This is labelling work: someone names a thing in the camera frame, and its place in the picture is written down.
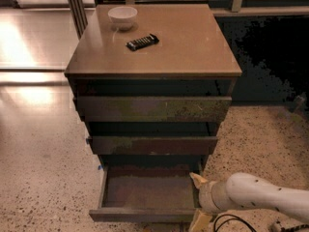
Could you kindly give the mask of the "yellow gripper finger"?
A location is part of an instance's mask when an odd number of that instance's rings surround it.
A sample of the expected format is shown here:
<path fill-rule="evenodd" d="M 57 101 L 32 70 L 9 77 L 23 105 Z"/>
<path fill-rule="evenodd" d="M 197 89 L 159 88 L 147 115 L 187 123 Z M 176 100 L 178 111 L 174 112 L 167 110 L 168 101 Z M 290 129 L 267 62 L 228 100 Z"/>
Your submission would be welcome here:
<path fill-rule="evenodd" d="M 202 185 L 204 185 L 207 182 L 207 180 L 204 177 L 202 177 L 201 175 L 198 175 L 194 172 L 190 172 L 189 176 L 192 179 L 195 188 L 197 188 L 197 189 L 199 189 Z"/>
<path fill-rule="evenodd" d="M 190 223 L 188 232 L 206 232 L 211 220 L 211 215 L 204 213 L 201 209 L 197 209 Z"/>

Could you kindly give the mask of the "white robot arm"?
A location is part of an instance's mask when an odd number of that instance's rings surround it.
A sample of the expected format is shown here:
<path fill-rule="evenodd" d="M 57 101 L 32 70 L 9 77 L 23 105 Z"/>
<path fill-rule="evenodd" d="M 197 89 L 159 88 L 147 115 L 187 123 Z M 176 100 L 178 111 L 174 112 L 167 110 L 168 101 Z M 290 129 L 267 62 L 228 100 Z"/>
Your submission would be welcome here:
<path fill-rule="evenodd" d="M 202 232 L 211 218 L 229 210 L 269 209 L 290 218 L 309 223 L 309 191 L 279 187 L 248 173 L 238 172 L 225 182 L 208 181 L 191 172 L 195 188 L 199 190 L 198 208 L 189 232 Z"/>

